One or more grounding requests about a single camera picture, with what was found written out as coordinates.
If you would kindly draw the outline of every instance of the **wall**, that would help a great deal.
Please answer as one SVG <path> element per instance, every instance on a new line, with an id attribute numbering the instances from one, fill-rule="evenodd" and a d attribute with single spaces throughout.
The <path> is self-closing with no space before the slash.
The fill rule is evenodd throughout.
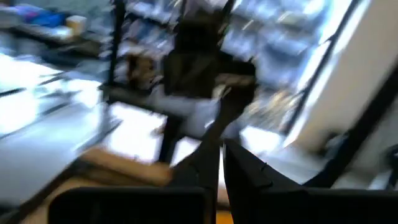
<path id="1" fill-rule="evenodd" d="M 343 32 L 331 62 L 320 75 L 285 145 L 316 151 L 329 131 L 345 131 L 353 125 L 398 53 L 397 11 L 396 0 L 363 1 Z M 364 161 L 369 159 L 362 157 L 357 164 L 363 165 Z"/>

